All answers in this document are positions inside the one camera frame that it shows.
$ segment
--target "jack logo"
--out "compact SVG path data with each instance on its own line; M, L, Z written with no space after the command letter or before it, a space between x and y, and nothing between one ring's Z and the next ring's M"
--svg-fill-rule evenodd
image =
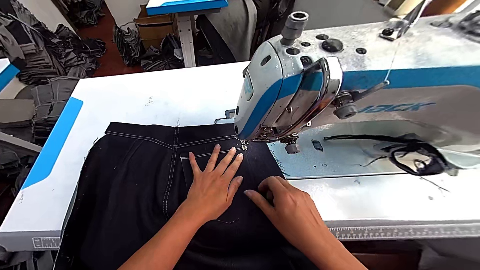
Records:
M419 103L403 103L403 104L385 104L385 105L370 105L361 110L359 113L373 113L381 111L417 111L426 106L434 105L435 102L419 102Z

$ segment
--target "blue stripe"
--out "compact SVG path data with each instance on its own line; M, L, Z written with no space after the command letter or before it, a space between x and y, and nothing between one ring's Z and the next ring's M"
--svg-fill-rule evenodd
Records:
M343 72L342 90L368 89L382 82L387 70ZM392 70L385 88L469 85L480 87L480 66Z
M0 92L7 86L7 84L19 73L17 67L10 64L0 73Z
M246 139L255 128L258 126L263 116L270 110L272 105L275 103L276 98L278 97L278 92L282 86L282 80L276 81L270 88L268 88L262 97L258 100L255 108L253 108L250 117L248 118L245 126L242 131L239 133L239 138L241 140Z
M38 183L50 175L83 103L79 99L70 97L21 189Z
M295 94L300 86L302 77L303 73L300 73L283 80L282 88L280 89L280 93L278 93L278 97L276 99L279 100Z
M157 7L147 8L148 15L160 15L177 12L198 11L224 8L228 6L227 0L181 0L165 2Z
M387 70L351 71L343 72L341 90L363 90L382 82L387 75ZM321 87L323 77L312 78L311 89ZM301 74L289 77L281 83L281 79L275 82L260 98L252 114L248 118L245 127L239 134L240 139L246 139L258 126L265 114L270 110L275 100L274 92L278 85L282 85L276 98L281 99L294 94L301 82ZM440 67L423 69L392 70L388 77L390 85L386 88L410 88L427 86L455 86L469 85L480 87L480 66Z

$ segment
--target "jeans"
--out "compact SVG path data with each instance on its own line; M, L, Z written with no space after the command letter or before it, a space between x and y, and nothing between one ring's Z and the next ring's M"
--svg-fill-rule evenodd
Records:
M310 269L244 194L282 175L266 143L241 148L232 124L190 127L111 123L91 148L78 181L55 269L114 270L152 238L187 197L188 152L204 169L215 144L220 162L244 154L243 182L232 205L195 234L175 269Z

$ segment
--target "measuring ruler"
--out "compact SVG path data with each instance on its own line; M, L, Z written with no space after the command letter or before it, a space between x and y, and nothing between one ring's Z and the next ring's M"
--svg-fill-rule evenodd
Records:
M338 240L479 237L480 223L329 228Z

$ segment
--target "hand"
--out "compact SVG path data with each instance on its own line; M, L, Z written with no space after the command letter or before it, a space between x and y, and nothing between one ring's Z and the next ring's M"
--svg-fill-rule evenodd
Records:
M272 207L268 201L253 190L244 193L265 213L272 224L296 248L307 253L314 248L322 235L333 236L310 195L279 176L270 176L258 186L261 193L273 193Z
M193 170L193 184L188 191L187 199L177 211L188 211L191 217L198 218L203 225L207 221L217 219L227 210L243 180L241 176L232 180L243 160L242 153L238 154L232 164L228 166L236 151L232 147L215 168L220 152L220 145L215 145L204 171L198 167L194 154L189 153L188 157Z

